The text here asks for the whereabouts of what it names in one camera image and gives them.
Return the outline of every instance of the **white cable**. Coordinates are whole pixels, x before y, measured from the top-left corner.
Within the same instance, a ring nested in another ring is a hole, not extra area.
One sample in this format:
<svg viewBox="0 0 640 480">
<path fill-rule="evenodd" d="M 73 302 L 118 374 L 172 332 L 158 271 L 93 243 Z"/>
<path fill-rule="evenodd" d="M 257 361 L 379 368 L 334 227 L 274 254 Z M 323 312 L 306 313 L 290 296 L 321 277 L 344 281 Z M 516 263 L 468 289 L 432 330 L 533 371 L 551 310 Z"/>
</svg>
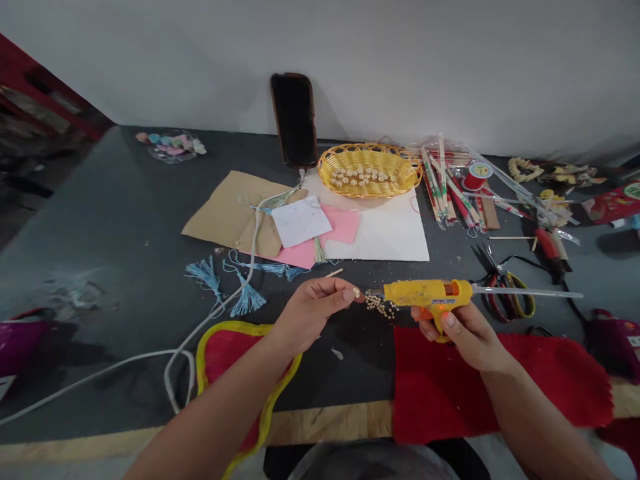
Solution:
<svg viewBox="0 0 640 480">
<path fill-rule="evenodd" d="M 300 170 L 300 182 L 298 183 L 298 185 L 296 185 L 294 187 L 294 189 L 298 189 L 302 186 L 302 182 L 305 179 L 305 170 Z M 251 280 L 251 277 L 253 276 L 253 266 L 255 265 L 255 244 L 256 244 L 256 240 L 258 238 L 258 230 L 260 229 L 260 223 L 261 223 L 261 216 L 260 216 L 260 208 L 262 208 L 262 205 L 265 204 L 265 202 L 274 199 L 276 197 L 279 197 L 280 195 L 282 195 L 282 193 L 279 193 L 277 195 L 274 195 L 272 197 L 268 197 L 265 198 L 264 200 L 262 200 L 258 206 L 255 209 L 255 230 L 253 231 L 253 240 L 251 241 L 251 264 L 249 266 L 249 274 L 247 276 L 247 279 L 242 282 L 242 284 L 240 285 L 240 287 L 238 288 L 238 290 L 236 290 L 235 292 L 233 292 L 231 294 L 231 296 L 229 298 L 227 298 L 224 302 L 222 302 L 218 308 L 216 308 L 214 311 L 210 312 L 210 314 L 208 314 L 208 316 L 202 320 L 202 322 L 200 322 L 200 325 L 198 325 L 194 331 L 192 331 L 189 336 L 186 338 L 186 340 L 184 340 L 184 342 L 182 342 L 182 344 L 180 344 L 180 346 L 178 348 L 176 348 L 175 350 L 162 350 L 162 351 L 156 351 L 156 352 L 150 352 L 150 353 L 144 353 L 142 355 L 136 355 L 135 357 L 131 357 L 128 358 L 126 360 L 122 360 L 118 363 L 114 363 L 113 365 L 111 365 L 110 367 L 105 368 L 104 370 L 100 370 L 99 372 L 96 372 L 86 378 L 83 378 L 82 380 L 78 380 L 75 383 L 72 383 L 71 385 L 64 387 L 62 390 L 58 390 L 56 393 L 43 398 L 42 400 L 34 403 L 33 405 L 28 406 L 27 408 L 24 408 L 16 413 L 14 413 L 13 415 L 10 415 L 8 417 L 3 418 L 2 420 L 0 420 L 0 427 L 6 423 L 9 423 L 10 421 L 16 420 L 17 418 L 22 417 L 23 415 L 26 415 L 27 413 L 35 410 L 38 407 L 41 407 L 42 405 L 50 402 L 51 400 L 54 400 L 56 398 L 58 398 L 60 395 L 64 395 L 66 392 L 68 392 L 69 390 L 72 390 L 88 381 L 91 381 L 95 378 L 98 378 L 102 375 L 104 375 L 105 373 L 108 373 L 112 370 L 115 370 L 117 368 L 120 368 L 122 365 L 126 365 L 132 361 L 136 361 L 136 360 L 142 360 L 142 359 L 146 359 L 146 358 L 150 358 L 150 357 L 156 357 L 158 355 L 168 355 L 168 354 L 172 354 L 171 358 L 169 359 L 169 361 L 167 362 L 167 366 L 165 367 L 165 372 L 164 372 L 164 380 L 165 380 L 165 388 L 167 390 L 167 395 L 169 396 L 169 401 L 171 402 L 171 406 L 173 407 L 173 411 L 175 412 L 175 414 L 177 415 L 178 413 L 180 413 L 180 406 L 178 405 L 178 403 L 175 400 L 175 392 L 173 391 L 173 388 L 171 386 L 171 382 L 169 380 L 169 372 L 171 370 L 171 366 L 173 365 L 173 362 L 175 361 L 176 357 L 182 353 L 183 355 L 185 355 L 187 357 L 187 360 L 189 361 L 189 390 L 187 391 L 187 400 L 185 402 L 185 406 L 187 406 L 189 404 L 189 401 L 191 400 L 191 392 L 193 390 L 193 387 L 195 386 L 195 360 L 193 358 L 193 355 L 191 354 L 191 352 L 184 350 L 184 348 L 186 347 L 186 345 L 192 340 L 192 338 L 200 331 L 200 329 L 212 318 L 214 318 L 214 316 L 216 316 L 216 314 L 218 314 L 218 312 L 220 312 L 220 310 L 222 310 L 222 308 L 224 308 L 224 306 L 226 306 L 226 304 L 228 304 L 233 298 L 235 298 L 240 292 L 242 292 L 242 289 L 249 283 L 249 280 Z"/>
<path fill-rule="evenodd" d="M 178 350 L 162 350 L 162 351 L 157 351 L 157 352 L 151 352 L 151 353 L 143 353 L 142 355 L 136 355 L 135 357 L 131 357 L 128 358 L 126 360 L 122 360 L 118 363 L 114 363 L 112 366 L 105 368 L 104 370 L 100 370 L 99 372 L 96 372 L 86 378 L 83 378 L 82 380 L 78 380 L 75 383 L 72 383 L 71 385 L 64 387 L 62 390 L 58 390 L 56 393 L 43 398 L 42 400 L 34 403 L 33 405 L 28 406 L 25 409 L 22 409 L 16 413 L 14 413 L 13 415 L 10 415 L 8 417 L 3 418 L 2 420 L 0 420 L 0 426 L 9 423 L 10 421 L 16 420 L 16 418 L 22 417 L 23 415 L 26 415 L 27 413 L 29 413 L 30 411 L 35 410 L 38 407 L 41 407 L 42 405 L 50 402 L 53 399 L 58 398 L 60 395 L 65 394 L 66 392 L 68 392 L 69 390 L 72 390 L 80 385 L 82 385 L 83 383 L 86 383 L 88 381 L 91 381 L 95 378 L 98 378 L 102 375 L 104 375 L 105 373 L 110 372 L 111 370 L 115 370 L 116 368 L 120 368 L 122 367 L 122 365 L 126 365 L 127 363 L 130 363 L 132 361 L 135 360 L 142 360 L 142 359 L 146 359 L 146 358 L 150 358 L 150 357 L 157 357 L 158 355 L 168 355 L 170 353 L 177 353 Z M 180 352 L 183 355 L 185 355 L 187 357 L 187 359 L 189 360 L 189 371 L 193 372 L 195 371 L 195 360 L 193 358 L 193 355 L 191 354 L 191 352 L 188 351 L 182 351 Z"/>
<path fill-rule="evenodd" d="M 305 179 L 305 173 L 306 173 L 306 171 L 301 169 L 301 171 L 300 171 L 300 182 L 298 182 L 298 185 L 296 187 L 294 187 L 295 189 L 298 189 L 298 188 L 300 188 L 302 186 L 302 182 Z M 260 215 L 260 212 L 261 212 L 260 208 L 262 208 L 262 205 L 264 205 L 265 202 L 267 202 L 267 201 L 269 201 L 271 199 L 274 199 L 276 197 L 279 197 L 280 195 L 282 195 L 282 193 L 278 193 L 277 195 L 274 195 L 272 197 L 265 198 L 260 203 L 258 203 L 258 206 L 255 209 L 255 229 L 253 230 L 253 239 L 251 240 L 251 262 L 250 262 L 250 265 L 249 265 L 249 274 L 247 275 L 247 279 L 244 282 L 242 282 L 242 284 L 240 285 L 238 290 L 233 292 L 228 299 L 226 299 L 224 302 L 222 302 L 218 306 L 218 308 L 216 308 L 214 311 L 212 311 L 210 314 L 208 314 L 208 316 L 206 316 L 206 318 L 204 320 L 202 320 L 202 322 L 200 322 L 200 325 L 198 325 L 195 328 L 195 330 L 192 331 L 189 334 L 189 336 L 184 340 L 184 342 L 182 342 L 182 344 L 180 344 L 180 346 L 176 349 L 175 353 L 171 356 L 171 358 L 167 362 L 167 366 L 165 367 L 165 389 L 167 390 L 167 395 L 169 396 L 169 401 L 171 402 L 171 406 L 173 408 L 173 412 L 176 415 L 178 413 L 180 413 L 180 406 L 178 405 L 178 402 L 176 402 L 176 400 L 175 400 L 175 392 L 173 391 L 173 387 L 171 386 L 171 380 L 169 378 L 169 372 L 171 371 L 171 367 L 173 366 L 173 362 L 175 361 L 175 358 L 178 356 L 178 353 L 180 353 L 180 352 L 182 352 L 182 350 L 184 350 L 184 348 L 187 346 L 187 344 L 192 340 L 192 338 L 194 338 L 194 336 L 196 336 L 196 334 L 202 329 L 202 327 L 204 327 L 205 324 L 209 320 L 211 320 L 220 310 L 222 310 L 226 306 L 226 304 L 228 304 L 232 299 L 234 299 L 238 294 L 240 294 L 240 292 L 242 292 L 242 289 L 251 280 L 251 277 L 253 276 L 253 267 L 255 265 L 255 244 L 256 244 L 256 240 L 258 238 L 258 230 L 260 230 L 260 223 L 262 221 L 262 216 Z M 191 391 L 193 390 L 194 382 L 195 382 L 195 373 L 194 372 L 189 372 L 189 390 L 187 391 L 187 399 L 185 400 L 185 407 L 189 404 L 189 402 L 191 400 Z"/>
</svg>

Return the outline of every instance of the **smartphone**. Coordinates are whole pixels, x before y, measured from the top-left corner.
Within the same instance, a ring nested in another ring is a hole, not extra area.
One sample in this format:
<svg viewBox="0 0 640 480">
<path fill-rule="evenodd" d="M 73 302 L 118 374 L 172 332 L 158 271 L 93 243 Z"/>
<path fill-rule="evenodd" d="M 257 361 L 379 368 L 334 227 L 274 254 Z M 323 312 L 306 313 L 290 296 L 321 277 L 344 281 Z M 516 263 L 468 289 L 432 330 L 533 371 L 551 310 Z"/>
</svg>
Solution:
<svg viewBox="0 0 640 480">
<path fill-rule="evenodd" d="M 285 165 L 299 169 L 316 166 L 311 82 L 300 73 L 274 73 L 271 98 Z"/>
</svg>

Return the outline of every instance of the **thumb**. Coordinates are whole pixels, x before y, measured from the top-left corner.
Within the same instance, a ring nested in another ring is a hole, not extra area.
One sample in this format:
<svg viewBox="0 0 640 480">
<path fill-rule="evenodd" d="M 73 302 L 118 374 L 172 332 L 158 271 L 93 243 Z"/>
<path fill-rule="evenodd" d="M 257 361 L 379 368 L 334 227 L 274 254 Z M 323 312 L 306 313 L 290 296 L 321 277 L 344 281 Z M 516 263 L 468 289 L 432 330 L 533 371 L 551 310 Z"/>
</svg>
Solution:
<svg viewBox="0 0 640 480">
<path fill-rule="evenodd" d="M 472 334 L 451 312 L 445 312 L 440 320 L 442 330 L 462 350 L 476 349 L 480 340 Z"/>
<path fill-rule="evenodd" d="M 354 298 L 355 292 L 352 289 L 340 290 L 333 295 L 321 299 L 319 301 L 320 308 L 324 315 L 329 316 L 347 308 Z"/>
</svg>

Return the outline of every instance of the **red felt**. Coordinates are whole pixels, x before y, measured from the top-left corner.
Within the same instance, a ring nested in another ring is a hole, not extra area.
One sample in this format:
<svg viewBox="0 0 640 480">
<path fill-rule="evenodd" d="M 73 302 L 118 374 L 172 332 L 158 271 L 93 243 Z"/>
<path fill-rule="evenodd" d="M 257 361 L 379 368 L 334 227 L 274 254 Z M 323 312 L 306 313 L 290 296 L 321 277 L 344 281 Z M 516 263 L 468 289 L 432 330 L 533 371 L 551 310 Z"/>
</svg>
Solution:
<svg viewBox="0 0 640 480">
<path fill-rule="evenodd" d="M 499 430 L 480 374 L 457 349 L 394 329 L 393 437 L 398 443 L 474 437 Z M 499 335 L 541 390 L 576 427 L 613 418 L 609 376 L 580 345 L 562 338 Z"/>
<path fill-rule="evenodd" d="M 596 432 L 605 442 L 627 452 L 635 467 L 635 474 L 640 478 L 640 418 L 617 419 L 607 428 Z"/>
<path fill-rule="evenodd" d="M 261 338 L 229 330 L 220 330 L 210 336 L 205 347 L 205 372 L 209 384 L 216 381 Z M 259 425 L 260 416 L 258 415 L 240 447 L 240 452 L 251 450 L 256 444 Z"/>
</svg>

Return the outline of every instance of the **fingernail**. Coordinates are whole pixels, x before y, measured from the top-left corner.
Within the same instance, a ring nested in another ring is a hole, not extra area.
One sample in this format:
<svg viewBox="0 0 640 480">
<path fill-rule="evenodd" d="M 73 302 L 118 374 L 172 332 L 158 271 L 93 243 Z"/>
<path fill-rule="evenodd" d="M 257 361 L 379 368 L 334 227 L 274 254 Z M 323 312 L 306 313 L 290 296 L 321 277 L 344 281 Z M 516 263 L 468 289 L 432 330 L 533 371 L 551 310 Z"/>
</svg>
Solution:
<svg viewBox="0 0 640 480">
<path fill-rule="evenodd" d="M 448 327 L 452 327 L 455 325 L 455 315 L 452 313 L 445 313 L 443 315 L 443 320 L 445 322 L 445 325 Z"/>
<path fill-rule="evenodd" d="M 351 301 L 355 298 L 355 292 L 352 289 L 346 289 L 342 292 L 342 298 L 345 301 Z"/>
</svg>

